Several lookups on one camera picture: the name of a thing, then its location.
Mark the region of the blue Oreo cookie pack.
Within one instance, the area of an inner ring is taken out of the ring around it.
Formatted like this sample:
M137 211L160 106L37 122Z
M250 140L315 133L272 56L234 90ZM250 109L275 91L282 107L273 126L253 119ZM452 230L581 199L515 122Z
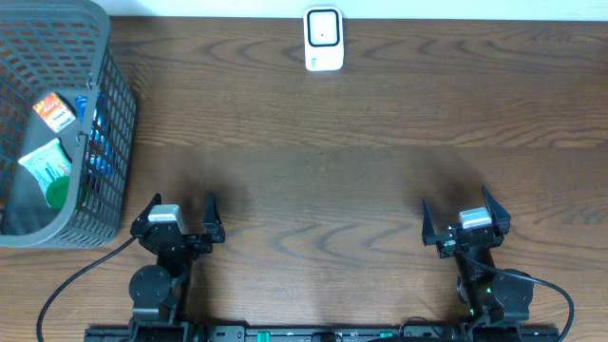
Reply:
M104 110L105 95L99 93L93 112L93 121L89 132L89 151L86 153L85 161L103 175L111 176L114 173L111 168L114 152L108 140L111 125L104 116Z

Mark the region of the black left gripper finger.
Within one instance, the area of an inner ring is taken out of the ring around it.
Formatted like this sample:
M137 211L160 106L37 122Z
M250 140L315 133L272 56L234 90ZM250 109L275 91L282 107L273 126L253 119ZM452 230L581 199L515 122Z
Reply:
M219 216L217 202L213 193L209 194L205 204L202 226L205 234L209 236L213 243L223 243L225 241L225 230Z
M161 203L162 203L162 195L160 193L156 193L153 196L152 200L143 209L143 211L137 216L136 221L137 222L148 221L148 216L149 216L150 212L152 211L152 209L156 205L160 205Z

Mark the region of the light teal snack packet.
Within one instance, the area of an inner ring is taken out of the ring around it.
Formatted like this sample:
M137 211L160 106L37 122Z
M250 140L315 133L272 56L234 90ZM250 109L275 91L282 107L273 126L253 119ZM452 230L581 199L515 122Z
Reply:
M71 174L71 161L58 138L29 152L18 163L36 179L43 194L54 181Z

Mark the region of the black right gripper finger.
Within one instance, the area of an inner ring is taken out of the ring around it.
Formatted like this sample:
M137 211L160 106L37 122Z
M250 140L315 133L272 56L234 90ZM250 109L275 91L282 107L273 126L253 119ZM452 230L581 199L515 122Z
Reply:
M423 226L422 226L422 241L426 246L434 245L437 243L437 237L435 235L434 225L432 223L431 215L428 210L428 205L425 201L423 204Z
M503 235L509 233L511 226L511 216L509 213L494 199L485 184L482 185L482 193L486 209L492 219L493 225L496 226Z

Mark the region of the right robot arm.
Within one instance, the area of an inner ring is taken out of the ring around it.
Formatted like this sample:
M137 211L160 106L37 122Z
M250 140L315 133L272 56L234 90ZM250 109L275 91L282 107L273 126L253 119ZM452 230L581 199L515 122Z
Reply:
M482 187L484 206L465 210L459 221L438 234L428 205L423 204L422 241L440 258L455 259L457 292L471 318L460 324L465 341L522 339L521 323L529 319L534 282L517 270L496 267L491 250L502 245L511 226L510 214Z

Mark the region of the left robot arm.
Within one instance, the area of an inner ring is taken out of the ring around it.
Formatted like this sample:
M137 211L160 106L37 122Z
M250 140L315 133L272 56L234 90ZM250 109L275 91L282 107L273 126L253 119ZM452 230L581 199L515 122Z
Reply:
M131 342L204 341L205 329L185 317L194 262L225 241L215 197L205 201L199 234L183 232L184 218L177 204L163 204L156 194L133 221L130 234L156 256L156 262L139 269L129 282L133 300L128 324Z

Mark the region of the green lid jar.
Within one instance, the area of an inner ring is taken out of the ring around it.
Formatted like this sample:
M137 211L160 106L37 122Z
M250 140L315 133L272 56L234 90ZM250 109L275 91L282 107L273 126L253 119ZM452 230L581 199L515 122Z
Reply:
M47 204L55 210L62 210L66 200L69 187L69 176L62 176L50 183L45 193Z

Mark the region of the orange snack box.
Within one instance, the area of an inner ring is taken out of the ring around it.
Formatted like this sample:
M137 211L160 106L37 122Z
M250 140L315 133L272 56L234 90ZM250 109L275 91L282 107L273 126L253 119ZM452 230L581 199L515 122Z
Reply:
M54 133L61 132L76 120L74 112L55 92L49 92L32 109Z

